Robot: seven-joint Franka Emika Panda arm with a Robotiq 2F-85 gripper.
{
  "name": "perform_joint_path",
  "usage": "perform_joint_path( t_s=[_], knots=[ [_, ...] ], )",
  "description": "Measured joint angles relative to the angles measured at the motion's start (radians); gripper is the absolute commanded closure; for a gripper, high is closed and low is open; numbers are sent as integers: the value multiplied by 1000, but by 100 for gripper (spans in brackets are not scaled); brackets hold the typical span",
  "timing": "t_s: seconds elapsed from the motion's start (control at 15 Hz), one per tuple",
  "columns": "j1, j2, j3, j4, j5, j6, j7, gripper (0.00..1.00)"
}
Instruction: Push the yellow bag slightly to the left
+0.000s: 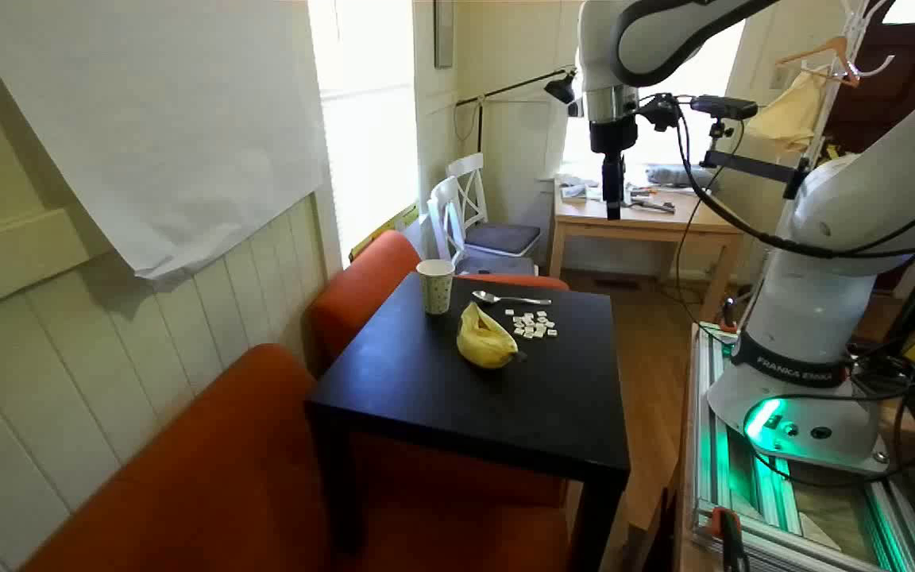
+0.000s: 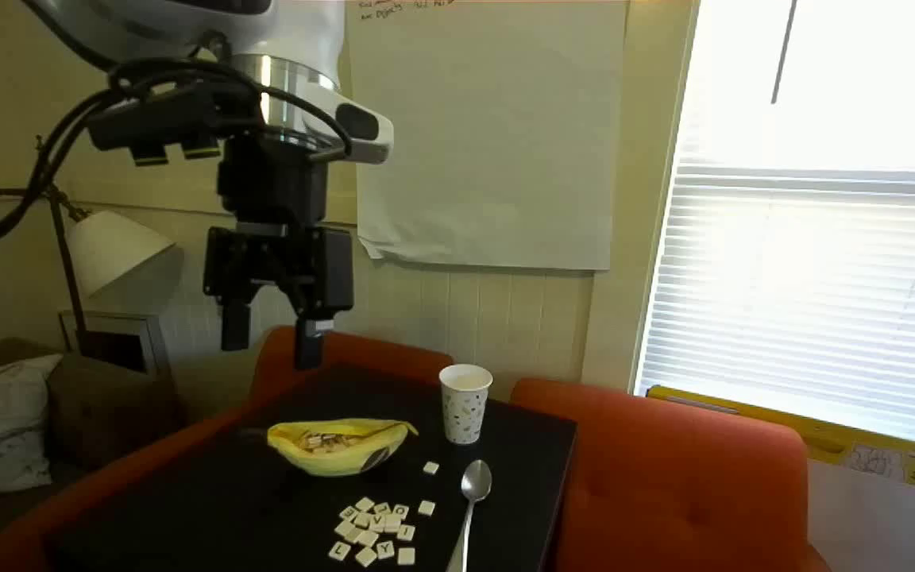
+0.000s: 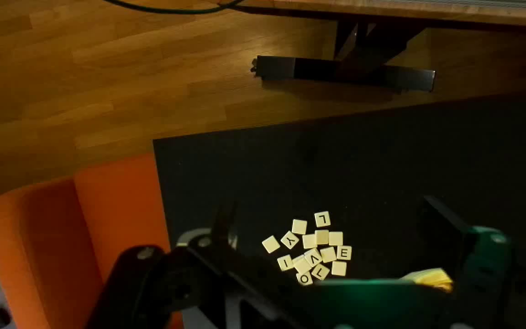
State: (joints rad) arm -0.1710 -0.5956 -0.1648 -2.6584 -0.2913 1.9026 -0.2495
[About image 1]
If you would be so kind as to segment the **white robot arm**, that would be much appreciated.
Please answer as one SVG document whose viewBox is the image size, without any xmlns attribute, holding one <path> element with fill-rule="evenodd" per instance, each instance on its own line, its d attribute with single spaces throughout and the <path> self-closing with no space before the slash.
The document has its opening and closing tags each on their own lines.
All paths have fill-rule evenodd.
<svg viewBox="0 0 915 572">
<path fill-rule="evenodd" d="M 586 0 L 579 71 L 603 200 L 622 200 L 622 154 L 637 143 L 640 92 L 668 79 L 715 32 L 773 0 Z M 813 169 L 770 237 L 722 378 L 703 393 L 758 451 L 884 473 L 876 405 L 856 390 L 850 339 L 874 280 L 915 253 L 915 112 L 851 159 Z"/>
</svg>

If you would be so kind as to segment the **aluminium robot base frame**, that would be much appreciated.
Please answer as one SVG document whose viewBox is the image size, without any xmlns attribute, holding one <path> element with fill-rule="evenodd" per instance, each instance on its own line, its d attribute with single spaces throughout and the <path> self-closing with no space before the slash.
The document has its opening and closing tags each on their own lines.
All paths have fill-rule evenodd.
<svg viewBox="0 0 915 572">
<path fill-rule="evenodd" d="M 684 540 L 726 567 L 715 531 L 737 515 L 732 572 L 915 572 L 915 505 L 895 480 L 770 458 L 703 401 L 727 351 L 711 325 L 692 332 L 684 447 Z"/>
</svg>

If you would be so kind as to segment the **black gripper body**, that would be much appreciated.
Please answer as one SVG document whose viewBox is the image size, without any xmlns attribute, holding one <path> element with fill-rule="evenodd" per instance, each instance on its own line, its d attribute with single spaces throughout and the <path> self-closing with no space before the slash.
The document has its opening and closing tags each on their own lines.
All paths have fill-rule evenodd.
<svg viewBox="0 0 915 572">
<path fill-rule="evenodd" d="M 622 154 L 637 143 L 637 137 L 637 119 L 592 128 L 592 148 L 602 157 L 602 195 L 612 220 L 617 220 L 622 211 Z"/>
</svg>

